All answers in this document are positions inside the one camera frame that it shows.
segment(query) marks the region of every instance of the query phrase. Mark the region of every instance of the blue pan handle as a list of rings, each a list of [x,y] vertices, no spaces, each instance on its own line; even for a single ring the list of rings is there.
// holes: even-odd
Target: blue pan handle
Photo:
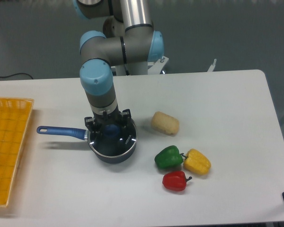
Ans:
[[[39,126],[37,128],[37,132],[39,134],[45,134],[45,135],[72,136],[80,140],[85,140],[86,130],[76,129],[76,128]]]

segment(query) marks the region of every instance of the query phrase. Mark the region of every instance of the green bell pepper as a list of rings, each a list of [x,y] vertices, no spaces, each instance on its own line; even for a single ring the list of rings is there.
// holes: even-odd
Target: green bell pepper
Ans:
[[[155,163],[159,169],[165,169],[182,164],[183,158],[180,155],[179,149],[172,145],[163,149],[156,155]]]

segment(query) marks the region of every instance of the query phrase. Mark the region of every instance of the gray floor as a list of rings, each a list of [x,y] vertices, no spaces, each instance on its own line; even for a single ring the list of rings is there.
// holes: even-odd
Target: gray floor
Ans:
[[[284,0],[150,0],[163,34],[168,73],[262,70],[277,115],[284,110]],[[104,18],[84,21],[71,0],[0,2],[0,76],[78,77],[79,40],[102,30]],[[27,79],[17,76],[10,79]]]

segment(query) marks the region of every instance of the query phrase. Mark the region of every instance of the robotic arm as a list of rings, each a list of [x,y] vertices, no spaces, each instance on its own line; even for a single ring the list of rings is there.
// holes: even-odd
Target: robotic arm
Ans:
[[[80,80],[94,114],[85,118],[88,140],[100,155],[133,152],[137,129],[129,109],[119,112],[111,66],[133,64],[139,70],[162,58],[162,34],[153,30],[146,0],[74,0],[74,6],[85,18],[111,15],[106,35],[89,31],[80,40]]]

